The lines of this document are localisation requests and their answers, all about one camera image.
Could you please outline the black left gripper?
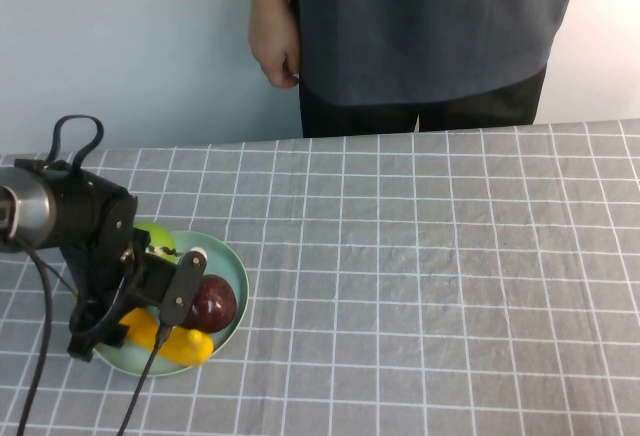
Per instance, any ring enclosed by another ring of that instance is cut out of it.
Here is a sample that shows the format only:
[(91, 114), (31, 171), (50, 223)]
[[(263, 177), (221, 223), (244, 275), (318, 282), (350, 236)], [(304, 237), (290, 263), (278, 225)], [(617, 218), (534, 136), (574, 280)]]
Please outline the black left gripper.
[(128, 327), (119, 324), (124, 312), (136, 307), (161, 305), (177, 265), (143, 248), (148, 233), (126, 233), (120, 243), (119, 298), (105, 306), (96, 299), (78, 298), (73, 309), (74, 330), (104, 330), (97, 334), (71, 333), (67, 353), (71, 358), (90, 362), (100, 345), (120, 348)]

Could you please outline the person's right hand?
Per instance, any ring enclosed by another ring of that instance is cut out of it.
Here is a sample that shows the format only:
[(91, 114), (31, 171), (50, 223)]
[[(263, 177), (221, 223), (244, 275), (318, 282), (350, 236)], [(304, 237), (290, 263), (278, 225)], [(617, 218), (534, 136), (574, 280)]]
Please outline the person's right hand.
[(290, 89), (299, 83), (299, 30), (287, 3), (251, 8), (249, 45), (272, 86)]

